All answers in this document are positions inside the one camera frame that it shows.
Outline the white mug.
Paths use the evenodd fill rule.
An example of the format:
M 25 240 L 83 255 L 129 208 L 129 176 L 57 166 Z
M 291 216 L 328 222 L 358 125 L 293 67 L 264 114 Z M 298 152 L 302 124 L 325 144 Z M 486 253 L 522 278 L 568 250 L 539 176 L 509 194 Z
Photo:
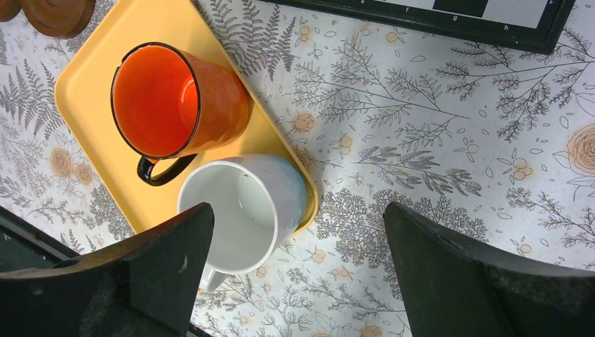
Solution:
M 201 202 L 214 230 L 199 289 L 212 292 L 230 275 L 259 268 L 305 215 L 307 189 L 285 159 L 272 154 L 229 157 L 194 169 L 182 184 L 178 212 Z

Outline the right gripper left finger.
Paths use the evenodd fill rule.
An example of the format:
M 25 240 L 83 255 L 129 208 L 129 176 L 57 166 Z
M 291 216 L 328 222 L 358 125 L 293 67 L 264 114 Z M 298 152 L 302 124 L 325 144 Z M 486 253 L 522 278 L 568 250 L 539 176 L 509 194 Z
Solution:
M 200 203 L 53 267 L 1 271 L 1 335 L 201 336 L 190 317 L 214 221 Z

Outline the orange enamel mug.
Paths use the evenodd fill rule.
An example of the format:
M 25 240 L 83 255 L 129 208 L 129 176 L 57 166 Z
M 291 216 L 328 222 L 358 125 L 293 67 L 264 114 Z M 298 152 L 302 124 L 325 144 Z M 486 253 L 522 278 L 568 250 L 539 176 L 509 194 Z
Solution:
M 116 128 L 140 155 L 138 177 L 169 183 L 197 154 L 238 138 L 248 125 L 248 93 L 235 72 L 151 41 L 130 50 L 110 89 Z

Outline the brown wooden coaster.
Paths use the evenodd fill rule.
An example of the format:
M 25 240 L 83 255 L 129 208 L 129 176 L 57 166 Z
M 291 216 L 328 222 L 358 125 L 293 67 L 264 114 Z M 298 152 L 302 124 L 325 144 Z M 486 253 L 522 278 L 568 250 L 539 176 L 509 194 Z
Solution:
M 20 0 L 19 3 L 37 31 L 49 37 L 68 39 L 87 27 L 96 0 Z
M 0 22 L 12 20 L 20 12 L 20 9 L 18 0 L 0 0 Z

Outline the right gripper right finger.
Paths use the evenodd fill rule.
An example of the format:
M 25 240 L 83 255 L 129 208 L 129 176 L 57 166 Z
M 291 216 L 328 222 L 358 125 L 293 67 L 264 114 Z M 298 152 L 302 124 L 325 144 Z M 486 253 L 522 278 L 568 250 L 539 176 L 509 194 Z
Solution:
M 593 336 L 594 273 L 523 258 L 398 202 L 383 215 L 414 336 Z

